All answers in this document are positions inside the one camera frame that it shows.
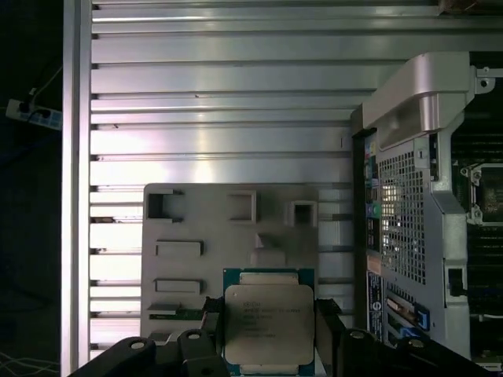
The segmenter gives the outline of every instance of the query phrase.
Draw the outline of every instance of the perforated metal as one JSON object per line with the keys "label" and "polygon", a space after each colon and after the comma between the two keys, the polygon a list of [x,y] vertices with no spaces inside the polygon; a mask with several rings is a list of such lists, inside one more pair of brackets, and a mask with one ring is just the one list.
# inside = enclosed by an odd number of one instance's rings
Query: perforated metal
{"label": "perforated metal", "polygon": [[426,284],[424,265],[423,174],[413,152],[379,163],[383,264]]}
{"label": "perforated metal", "polygon": [[392,282],[388,281],[386,283],[386,288],[390,292],[396,294],[397,296],[400,296],[401,298],[403,298],[404,300],[406,300],[408,302],[414,303],[416,301],[414,299],[414,296],[412,296],[409,291],[407,291],[406,289],[400,288],[398,285],[393,284]]}

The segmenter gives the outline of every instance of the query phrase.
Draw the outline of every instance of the silver bracket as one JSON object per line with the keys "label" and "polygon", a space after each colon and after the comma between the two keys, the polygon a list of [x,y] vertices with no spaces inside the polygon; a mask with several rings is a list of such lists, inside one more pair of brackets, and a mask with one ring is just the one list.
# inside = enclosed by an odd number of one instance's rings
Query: silver bracket
{"label": "silver bracket", "polygon": [[496,78],[503,77],[503,69],[477,69],[475,73],[475,94],[489,93],[496,86]]}

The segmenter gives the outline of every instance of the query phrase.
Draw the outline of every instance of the blue slot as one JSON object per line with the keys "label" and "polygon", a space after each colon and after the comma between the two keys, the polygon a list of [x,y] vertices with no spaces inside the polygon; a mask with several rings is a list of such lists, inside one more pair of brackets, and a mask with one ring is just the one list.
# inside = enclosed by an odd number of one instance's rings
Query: blue slot
{"label": "blue slot", "polygon": [[428,318],[426,314],[421,312],[417,313],[417,324],[420,328],[423,328],[424,330],[426,329],[428,326]]}
{"label": "blue slot", "polygon": [[416,328],[401,328],[400,337],[402,338],[419,338],[420,332]]}
{"label": "blue slot", "polygon": [[414,304],[414,314],[417,326],[424,331],[430,331],[430,311],[416,302]]}

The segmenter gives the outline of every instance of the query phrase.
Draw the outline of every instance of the blue connector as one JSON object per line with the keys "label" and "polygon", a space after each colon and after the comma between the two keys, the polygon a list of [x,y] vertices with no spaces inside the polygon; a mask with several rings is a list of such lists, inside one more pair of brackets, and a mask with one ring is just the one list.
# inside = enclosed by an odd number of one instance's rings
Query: blue connector
{"label": "blue connector", "polygon": [[422,334],[416,328],[401,328],[400,338],[420,338]]}

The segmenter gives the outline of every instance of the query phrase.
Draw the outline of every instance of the power strip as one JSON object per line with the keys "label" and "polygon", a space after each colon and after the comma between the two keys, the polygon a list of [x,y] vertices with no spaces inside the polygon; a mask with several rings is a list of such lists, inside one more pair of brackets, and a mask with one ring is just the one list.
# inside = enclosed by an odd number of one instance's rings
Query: power strip
{"label": "power strip", "polygon": [[[52,130],[61,131],[63,127],[63,113],[52,108],[44,108],[43,106],[31,106],[29,112],[21,112],[19,105],[21,101],[10,100],[7,105],[6,117],[19,120],[21,122],[27,122],[36,124],[38,126],[43,126],[50,128]],[[37,113],[37,110],[46,110],[49,112],[49,116],[43,117],[41,114]]]}

